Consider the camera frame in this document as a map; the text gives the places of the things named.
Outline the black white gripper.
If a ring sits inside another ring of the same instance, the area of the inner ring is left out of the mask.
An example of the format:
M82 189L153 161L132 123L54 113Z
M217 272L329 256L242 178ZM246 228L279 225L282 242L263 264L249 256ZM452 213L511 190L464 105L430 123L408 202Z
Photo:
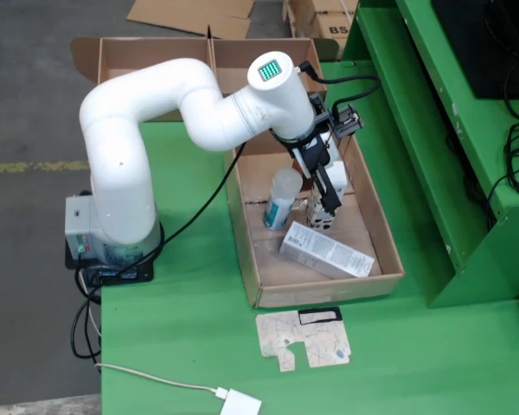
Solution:
M316 177L314 218L335 218L343 201L343 165L333 163L339 152L331 128L322 124L308 139L283 141L283 145L303 174L315 174L318 165L324 167Z

